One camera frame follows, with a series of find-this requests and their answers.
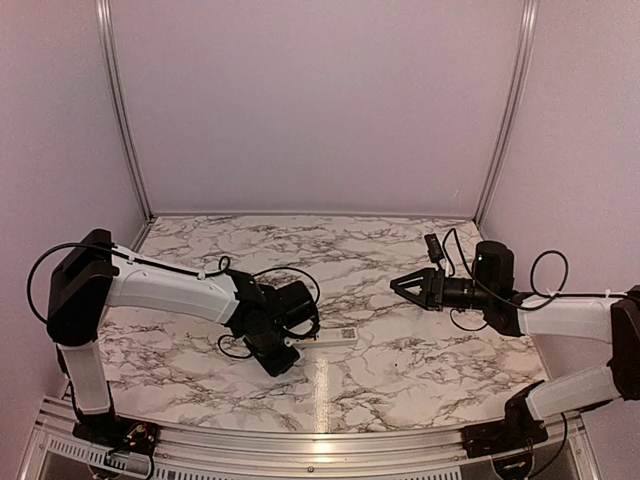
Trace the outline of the white remote control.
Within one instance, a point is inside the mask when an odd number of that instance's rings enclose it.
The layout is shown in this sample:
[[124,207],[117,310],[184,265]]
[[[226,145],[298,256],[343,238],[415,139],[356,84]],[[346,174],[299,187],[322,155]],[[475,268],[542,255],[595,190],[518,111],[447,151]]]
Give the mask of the white remote control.
[[329,348],[355,345],[359,340],[358,330],[349,328],[321,328],[317,333],[320,345],[314,348]]

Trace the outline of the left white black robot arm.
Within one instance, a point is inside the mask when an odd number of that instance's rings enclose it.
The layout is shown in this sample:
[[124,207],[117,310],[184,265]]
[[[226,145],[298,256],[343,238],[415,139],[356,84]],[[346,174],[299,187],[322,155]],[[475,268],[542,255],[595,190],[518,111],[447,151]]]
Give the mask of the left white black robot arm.
[[220,324],[272,377],[299,358],[288,340],[314,337],[320,329],[317,301],[301,281],[274,288],[226,260],[213,272],[171,265],[114,244],[103,229],[62,248],[68,254],[51,274],[47,333],[70,380],[79,422],[106,445],[119,444],[127,432],[115,413],[98,346],[106,308],[151,309]]

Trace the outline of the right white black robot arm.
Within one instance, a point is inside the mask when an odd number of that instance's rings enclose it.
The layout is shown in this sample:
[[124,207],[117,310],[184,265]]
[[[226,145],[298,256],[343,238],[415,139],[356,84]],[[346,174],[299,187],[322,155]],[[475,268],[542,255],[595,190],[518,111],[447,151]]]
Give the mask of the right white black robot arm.
[[397,277],[391,289],[430,311],[474,310],[503,336],[554,335],[593,339],[612,348],[603,366],[565,375],[523,389],[505,404],[505,419],[495,438],[515,448],[534,431],[534,421],[623,399],[639,398],[639,290],[625,293],[541,295],[514,289],[513,252],[504,244],[482,241],[466,278],[449,276],[440,261],[443,246],[425,238],[431,266]]

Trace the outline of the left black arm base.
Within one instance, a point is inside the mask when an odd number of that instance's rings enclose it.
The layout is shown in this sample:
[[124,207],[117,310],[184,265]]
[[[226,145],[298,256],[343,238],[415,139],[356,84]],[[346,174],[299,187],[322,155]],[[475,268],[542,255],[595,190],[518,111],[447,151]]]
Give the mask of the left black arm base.
[[74,437],[108,447],[115,452],[151,456],[156,448],[159,425],[153,422],[105,413],[79,419]]

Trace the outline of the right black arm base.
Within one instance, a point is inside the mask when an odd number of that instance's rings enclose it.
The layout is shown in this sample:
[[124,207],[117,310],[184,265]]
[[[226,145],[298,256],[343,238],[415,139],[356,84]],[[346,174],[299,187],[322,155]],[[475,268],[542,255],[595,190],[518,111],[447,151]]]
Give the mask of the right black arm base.
[[541,384],[542,381],[538,381],[508,399],[501,420],[463,427],[461,437],[467,456],[478,458],[506,453],[545,442],[549,436],[544,422],[533,418],[526,403],[531,391]]

